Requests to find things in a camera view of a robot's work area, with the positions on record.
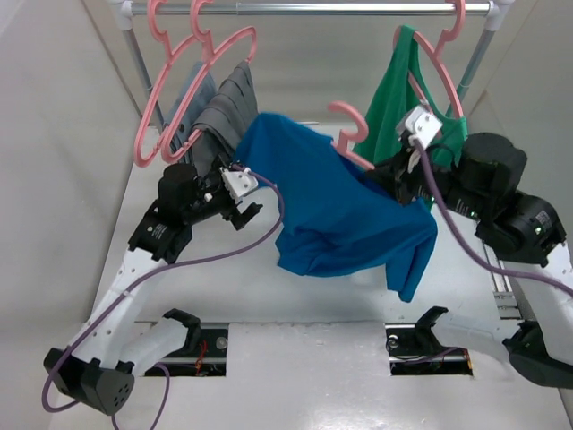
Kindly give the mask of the green tank top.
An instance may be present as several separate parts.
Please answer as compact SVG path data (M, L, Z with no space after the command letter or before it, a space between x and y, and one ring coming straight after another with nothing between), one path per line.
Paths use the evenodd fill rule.
M454 116L445 116L439 111L423 79L419 58L419 51L422 48L414 40L417 30L404 26L400 31L387 71L374 93L366 114L369 135L364 142L355 146L355 153L375 166L397 155L404 147L399 141L396 126L408 111L422 105L408 82L408 72L412 73L429 100L433 114L442 122L442 128L430 147L448 147L452 150L452 205L448 207L468 216L471 212L470 195L454 181L453 177L467 137L465 116L457 119ZM446 167L448 163L446 155L445 151L434 151L431 161Z

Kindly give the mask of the blue t shirt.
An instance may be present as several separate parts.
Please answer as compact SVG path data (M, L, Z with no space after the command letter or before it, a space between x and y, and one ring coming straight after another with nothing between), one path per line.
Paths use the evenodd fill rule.
M329 136L280 114L256 116L235 161L275 184L284 199L279 267L328 278L384 266L388 289L413 300L438 235L423 202L400 205L340 156Z

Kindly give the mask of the pink hanger with green shirt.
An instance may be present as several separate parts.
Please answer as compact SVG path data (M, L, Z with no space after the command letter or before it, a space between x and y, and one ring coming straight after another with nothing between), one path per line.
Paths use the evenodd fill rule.
M414 40L418 43L418 46L422 48L424 53L429 57L432 62L432 65L435 68L435 71L440 77L440 81L444 86L445 91L447 92L447 96L450 102L450 106L452 107L452 111L454 117L459 119L464 116L463 108L456 90L456 87L453 84L451 76L442 62L442 52L445 48L447 43L454 41L460 34L461 30L464 27L465 20L466 20L466 1L464 0L456 0L456 1L446 1L448 4L453 4L455 9L456 21L451 29L443 29L441 31L439 40L436 46L433 46L428 39L422 35L419 31L415 31ZM400 31L404 28L404 25L398 26L394 32L393 37L393 47L396 47L396 44L399 40ZM416 80L414 75L408 72L408 82L410 87L415 92L416 96L422 102L424 106L426 106L431 112L431 106L429 100L426 98L426 95L420 86L419 82Z

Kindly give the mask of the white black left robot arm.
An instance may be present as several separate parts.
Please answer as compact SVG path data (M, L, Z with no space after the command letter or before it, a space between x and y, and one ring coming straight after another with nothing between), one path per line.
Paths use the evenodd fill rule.
M201 321L192 314L171 309L138 340L130 340L131 326L159 274L178 267L193 226L221 216L235 229L243 228L262 207L252 203L240 211L238 206L258 186L248 168L219 159L205 177L191 164L165 168L158 196L129 239L111 287L71 343L47 353L47 384L75 403L113 416L131 395L136 377L174 352L192 354L201 336Z

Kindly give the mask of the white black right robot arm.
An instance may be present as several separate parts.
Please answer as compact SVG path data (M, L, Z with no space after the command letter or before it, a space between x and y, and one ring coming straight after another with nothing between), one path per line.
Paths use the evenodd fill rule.
M507 327L434 306L415 323L415 345L426 353L455 347L508 362L529 382L572 387L572 266L557 211L518 190L526 154L496 133L473 133L458 162L432 162L403 133L402 148L367 177L397 202L432 200L466 254L489 272L516 279L533 318Z

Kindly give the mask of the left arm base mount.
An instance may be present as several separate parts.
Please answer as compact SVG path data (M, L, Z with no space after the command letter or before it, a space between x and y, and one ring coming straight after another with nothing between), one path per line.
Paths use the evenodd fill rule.
M222 377L227 372L229 325L206 323L193 350L180 349L162 358L172 377Z

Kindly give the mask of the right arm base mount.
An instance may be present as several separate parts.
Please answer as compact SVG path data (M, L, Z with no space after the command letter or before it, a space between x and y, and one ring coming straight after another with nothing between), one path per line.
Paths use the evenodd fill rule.
M392 376L474 374L466 349L438 346L434 340L419 340L413 323L386 324L385 331Z

